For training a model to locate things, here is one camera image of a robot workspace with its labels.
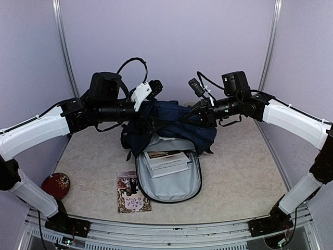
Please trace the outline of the navy blue student backpack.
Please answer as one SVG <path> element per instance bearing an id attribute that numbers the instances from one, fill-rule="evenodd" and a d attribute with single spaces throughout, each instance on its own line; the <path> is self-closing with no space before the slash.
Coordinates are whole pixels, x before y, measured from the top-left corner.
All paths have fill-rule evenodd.
<path id="1" fill-rule="evenodd" d="M 217 129 L 199 125 L 198 115 L 182 122 L 190 111 L 177 101 L 144 102 L 123 126 L 122 147 L 135 158 L 140 190 L 154 202 L 179 203 L 201 191 L 199 156 L 211 153 Z"/>

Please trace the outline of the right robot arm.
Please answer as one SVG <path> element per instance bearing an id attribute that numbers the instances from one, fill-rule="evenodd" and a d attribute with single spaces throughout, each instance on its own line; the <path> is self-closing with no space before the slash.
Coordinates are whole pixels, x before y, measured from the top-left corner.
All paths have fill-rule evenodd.
<path id="1" fill-rule="evenodd" d="M 215 100 L 213 97 L 206 98 L 204 94 L 209 93 L 208 89 L 196 79 L 191 79 L 189 86 L 202 99 L 181 121 L 202 127 L 216 127 L 230 116 L 250 117 L 285 129 L 319 150 L 309 173 L 273 206 L 269 216 L 251 222 L 255 229 L 277 231 L 287 226 L 291 213 L 299 205 L 332 181 L 332 123 L 285 104 L 273 95 L 252 90 L 243 71 L 222 75 L 222 82 L 226 98 Z"/>

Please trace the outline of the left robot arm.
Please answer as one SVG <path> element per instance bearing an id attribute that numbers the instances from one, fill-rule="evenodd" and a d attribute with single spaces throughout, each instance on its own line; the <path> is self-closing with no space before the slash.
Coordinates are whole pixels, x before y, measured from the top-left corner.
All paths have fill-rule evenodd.
<path id="1" fill-rule="evenodd" d="M 47 221 L 66 232 L 73 226 L 62 202 L 47 194 L 19 168 L 15 156 L 60 136 L 77 133 L 103 122 L 135 121 L 141 106 L 153 100 L 163 85 L 159 80 L 143 82 L 129 91 L 118 73 L 97 72 L 80 98 L 60 101 L 29 120 L 1 130 L 1 190 L 9 191 L 35 207 Z"/>

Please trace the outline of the purple picture card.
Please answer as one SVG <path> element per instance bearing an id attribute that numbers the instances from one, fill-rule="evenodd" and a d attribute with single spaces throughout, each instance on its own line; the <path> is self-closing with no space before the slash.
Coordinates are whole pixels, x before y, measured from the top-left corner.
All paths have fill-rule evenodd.
<path id="1" fill-rule="evenodd" d="M 151 201 L 139 187 L 135 171 L 117 173 L 117 210 L 119 214 L 151 212 Z"/>

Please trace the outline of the white afternoon tea book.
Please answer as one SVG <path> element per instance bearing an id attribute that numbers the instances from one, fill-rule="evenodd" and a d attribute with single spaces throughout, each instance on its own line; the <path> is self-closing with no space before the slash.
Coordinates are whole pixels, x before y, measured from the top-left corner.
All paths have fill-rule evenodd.
<path id="1" fill-rule="evenodd" d="M 152 178 L 185 171 L 192 163 L 184 151 L 144 152 L 144 159 Z"/>

